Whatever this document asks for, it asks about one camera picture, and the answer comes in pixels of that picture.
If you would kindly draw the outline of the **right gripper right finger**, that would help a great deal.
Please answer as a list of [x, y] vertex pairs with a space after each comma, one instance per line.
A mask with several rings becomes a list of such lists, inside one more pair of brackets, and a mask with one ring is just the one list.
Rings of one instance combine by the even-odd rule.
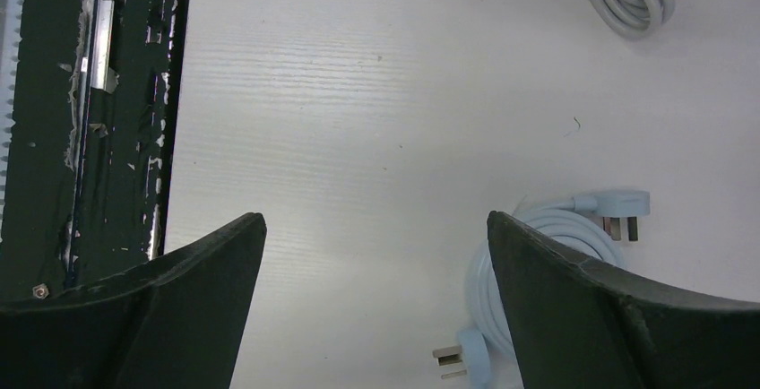
[[527, 388], [756, 388], [759, 306], [653, 281], [488, 216]]

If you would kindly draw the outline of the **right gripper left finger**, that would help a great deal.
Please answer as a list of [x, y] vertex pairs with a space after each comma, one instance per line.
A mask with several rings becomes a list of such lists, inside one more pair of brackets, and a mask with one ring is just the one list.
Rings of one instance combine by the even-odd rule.
[[229, 387], [266, 233], [250, 212], [127, 271], [4, 302], [2, 387]]

